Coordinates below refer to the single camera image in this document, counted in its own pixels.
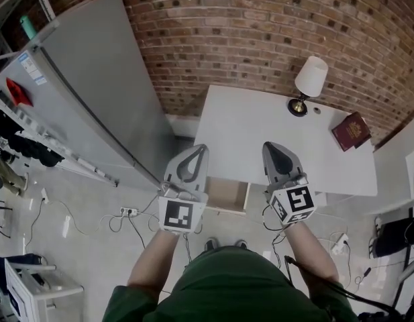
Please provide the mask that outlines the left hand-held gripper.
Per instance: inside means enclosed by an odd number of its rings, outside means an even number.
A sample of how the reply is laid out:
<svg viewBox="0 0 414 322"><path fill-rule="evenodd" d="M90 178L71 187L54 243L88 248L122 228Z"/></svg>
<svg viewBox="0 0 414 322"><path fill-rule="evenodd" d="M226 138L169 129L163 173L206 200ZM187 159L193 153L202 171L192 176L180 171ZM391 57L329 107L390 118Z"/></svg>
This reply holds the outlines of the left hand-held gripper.
<svg viewBox="0 0 414 322"><path fill-rule="evenodd" d="M161 230L175 234L193 233L208 202L204 192L209 149L199 144L182 151L166 167L158 195Z"/></svg>

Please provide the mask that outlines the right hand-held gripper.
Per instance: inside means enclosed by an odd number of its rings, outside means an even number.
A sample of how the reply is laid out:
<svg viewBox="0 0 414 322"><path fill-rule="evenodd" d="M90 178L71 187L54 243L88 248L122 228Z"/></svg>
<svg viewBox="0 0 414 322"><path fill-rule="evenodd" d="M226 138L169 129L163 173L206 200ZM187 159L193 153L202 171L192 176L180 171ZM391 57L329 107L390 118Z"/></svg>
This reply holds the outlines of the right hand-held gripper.
<svg viewBox="0 0 414 322"><path fill-rule="evenodd" d="M265 195L280 222L290 225L308 219L317 205L297 155L280 144L265 142L262 157L270 182Z"/></svg>

